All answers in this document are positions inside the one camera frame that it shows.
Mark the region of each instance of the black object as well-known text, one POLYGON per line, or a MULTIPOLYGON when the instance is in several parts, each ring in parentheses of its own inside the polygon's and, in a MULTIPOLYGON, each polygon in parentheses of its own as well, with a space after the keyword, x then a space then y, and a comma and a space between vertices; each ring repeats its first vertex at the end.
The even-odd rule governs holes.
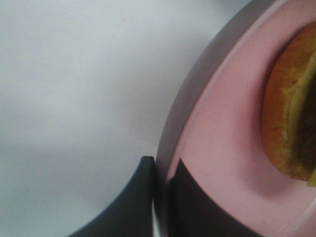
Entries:
POLYGON ((142 157, 129 183, 99 216, 69 237, 152 237, 154 158, 142 157))
MULTIPOLYGON (((153 237, 154 172, 154 158, 142 157, 112 204, 69 237, 153 237)), ((261 237, 210 199, 181 159, 168 193, 169 237, 261 237)))
POLYGON ((210 199, 181 160, 169 193, 170 237, 261 237, 210 199))

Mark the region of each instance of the bread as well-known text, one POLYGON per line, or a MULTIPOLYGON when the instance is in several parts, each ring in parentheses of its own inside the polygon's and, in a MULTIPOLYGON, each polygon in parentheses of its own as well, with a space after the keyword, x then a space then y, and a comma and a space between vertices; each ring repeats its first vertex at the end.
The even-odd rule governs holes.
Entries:
POLYGON ((300 159, 299 136, 315 75, 316 22, 301 30, 275 63, 261 117, 262 141, 271 163, 283 174, 305 181, 312 171, 300 159))

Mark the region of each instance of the white surface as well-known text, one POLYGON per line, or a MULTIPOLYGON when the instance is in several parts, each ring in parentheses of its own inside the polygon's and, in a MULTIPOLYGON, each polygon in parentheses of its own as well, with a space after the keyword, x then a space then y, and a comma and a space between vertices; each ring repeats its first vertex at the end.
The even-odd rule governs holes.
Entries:
POLYGON ((0 236, 66 236, 111 203, 248 2, 1 1, 0 236))

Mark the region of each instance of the pink plate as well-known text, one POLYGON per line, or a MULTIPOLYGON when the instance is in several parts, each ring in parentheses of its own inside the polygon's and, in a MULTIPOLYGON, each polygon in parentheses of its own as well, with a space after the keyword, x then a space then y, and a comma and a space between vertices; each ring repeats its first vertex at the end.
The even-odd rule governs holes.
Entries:
POLYGON ((204 192, 255 232, 316 235, 316 189, 270 164, 259 130, 271 66, 293 36, 315 20, 315 0, 254 1, 205 50, 170 111, 158 151, 162 233, 166 188, 181 158, 204 192), (206 63, 211 69, 204 73, 206 63))

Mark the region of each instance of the toasted bun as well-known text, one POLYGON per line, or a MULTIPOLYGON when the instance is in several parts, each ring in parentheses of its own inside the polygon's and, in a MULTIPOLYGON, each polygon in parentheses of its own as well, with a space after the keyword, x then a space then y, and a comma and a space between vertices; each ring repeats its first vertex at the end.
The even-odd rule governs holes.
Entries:
POLYGON ((298 129, 315 76, 316 22, 299 32, 278 58, 262 111, 262 139, 269 160, 283 174, 305 181, 311 173, 297 159, 298 129))

